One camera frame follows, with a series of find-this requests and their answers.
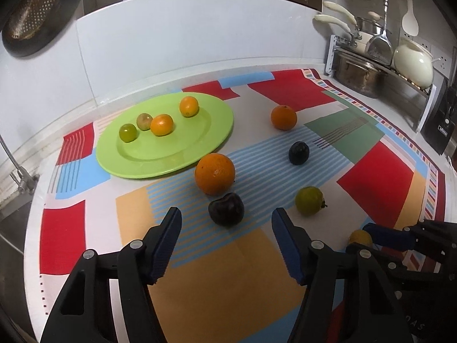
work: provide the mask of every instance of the spatula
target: spatula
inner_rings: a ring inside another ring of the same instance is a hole
[[[408,1],[408,11],[403,16],[401,21],[401,26],[403,31],[405,31],[410,36],[417,36],[419,34],[419,25],[417,24],[417,19],[414,16],[413,12],[413,0]]]
[[[387,7],[389,0],[384,0],[384,27],[380,35],[373,36],[366,44],[365,53],[375,58],[382,64],[390,65],[392,62],[392,44],[387,38]]]

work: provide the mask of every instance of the faucet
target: faucet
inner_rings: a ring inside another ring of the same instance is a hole
[[[28,171],[19,163],[16,161],[14,158],[13,154],[9,150],[9,148],[6,146],[5,141],[3,140],[3,137],[0,134],[0,144],[3,147],[3,150],[5,150],[6,154],[8,155],[8,158],[11,160],[15,168],[17,169],[17,175],[19,176],[19,179],[14,175],[13,172],[10,173],[10,177],[16,182],[17,184],[17,190],[20,193],[28,192],[28,193],[33,193],[35,191],[35,188],[37,187],[38,183],[38,178],[39,175],[31,176]]]

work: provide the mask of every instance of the plum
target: plum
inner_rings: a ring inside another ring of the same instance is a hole
[[[309,158],[309,147],[305,142],[295,142],[289,149],[289,161],[294,165],[302,165]]]
[[[236,193],[227,193],[224,197],[211,201],[208,205],[209,216],[214,223],[231,227],[244,217],[244,204]]]

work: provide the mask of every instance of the blue gripper pad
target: blue gripper pad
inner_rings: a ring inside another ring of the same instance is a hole
[[[295,229],[302,230],[303,232],[304,230],[302,228],[296,228],[292,224],[283,208],[277,208],[273,211],[271,215],[271,226],[273,227],[273,233],[275,234],[290,277],[294,278],[298,284],[305,285],[305,273],[301,267],[302,246],[297,242],[299,239],[294,238]]]
[[[155,284],[165,274],[171,254],[181,232],[181,227],[181,211],[178,208],[170,208],[160,226],[153,227],[149,230],[157,230],[155,235],[158,235],[158,239],[151,253],[152,267],[148,272],[148,284]]]
[[[366,224],[363,230],[370,234],[373,243],[387,246],[400,252],[412,250],[416,244],[416,237],[411,231],[393,230],[374,223]]]

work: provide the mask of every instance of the white rice paddle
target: white rice paddle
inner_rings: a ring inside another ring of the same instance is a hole
[[[417,24],[417,19],[413,12],[413,0],[407,0],[407,2],[408,11],[403,16],[401,26],[403,27],[403,31],[410,36],[417,36],[419,34],[419,25]]]

